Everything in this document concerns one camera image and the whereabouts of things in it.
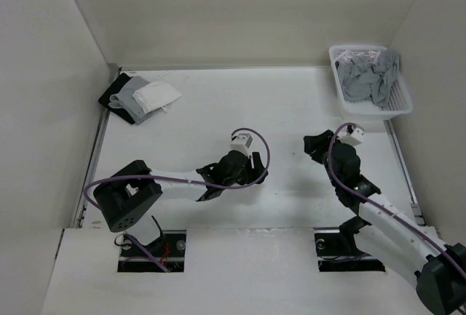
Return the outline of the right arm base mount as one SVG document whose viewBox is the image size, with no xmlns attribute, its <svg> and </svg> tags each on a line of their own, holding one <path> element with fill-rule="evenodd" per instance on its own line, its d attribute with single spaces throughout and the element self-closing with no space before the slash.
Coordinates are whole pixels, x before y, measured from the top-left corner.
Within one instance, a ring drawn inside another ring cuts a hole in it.
<svg viewBox="0 0 466 315">
<path fill-rule="evenodd" d="M 360 251 L 355 235 L 367 222 L 353 217 L 338 228 L 318 228 L 314 232 L 317 267 L 320 272 L 385 272 L 382 262 Z"/>
</svg>

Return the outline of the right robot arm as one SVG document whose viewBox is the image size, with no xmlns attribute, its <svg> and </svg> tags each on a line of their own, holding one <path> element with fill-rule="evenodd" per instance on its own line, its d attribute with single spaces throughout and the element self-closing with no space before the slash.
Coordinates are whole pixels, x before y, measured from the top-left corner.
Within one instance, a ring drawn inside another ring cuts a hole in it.
<svg viewBox="0 0 466 315">
<path fill-rule="evenodd" d="M 304 152 L 324 166 L 337 199 L 353 217 L 336 232 L 316 233 L 317 256 L 351 263 L 367 255 L 405 279 L 432 314 L 465 313 L 465 246 L 449 244 L 398 210 L 360 170 L 359 128 L 304 137 Z"/>
</svg>

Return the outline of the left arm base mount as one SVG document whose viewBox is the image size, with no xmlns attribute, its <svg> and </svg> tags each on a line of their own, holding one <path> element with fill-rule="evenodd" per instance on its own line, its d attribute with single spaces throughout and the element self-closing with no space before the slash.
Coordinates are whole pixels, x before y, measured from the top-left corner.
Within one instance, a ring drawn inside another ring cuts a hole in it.
<svg viewBox="0 0 466 315">
<path fill-rule="evenodd" d="M 186 256 L 186 231 L 164 231 L 164 236 L 145 246 L 157 260 L 154 263 L 149 256 L 134 245 L 127 234 L 117 235 L 114 245 L 119 248 L 119 273 L 164 273 L 161 264 L 168 273 L 183 273 Z"/>
</svg>

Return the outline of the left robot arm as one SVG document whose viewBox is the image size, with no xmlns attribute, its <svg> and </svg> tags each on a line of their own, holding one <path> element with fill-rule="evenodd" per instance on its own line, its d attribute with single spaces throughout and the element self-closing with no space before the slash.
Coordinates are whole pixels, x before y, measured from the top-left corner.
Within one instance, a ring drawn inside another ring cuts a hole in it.
<svg viewBox="0 0 466 315">
<path fill-rule="evenodd" d="M 152 172 L 143 160 L 135 160 L 109 178 L 99 180 L 93 204 L 101 211 L 109 230 L 128 233 L 146 255 L 157 255 L 163 237 L 150 227 L 151 208 L 158 199 L 207 202 L 224 191 L 260 184 L 268 175 L 258 152 L 231 150 L 218 162 L 191 172 Z"/>
</svg>

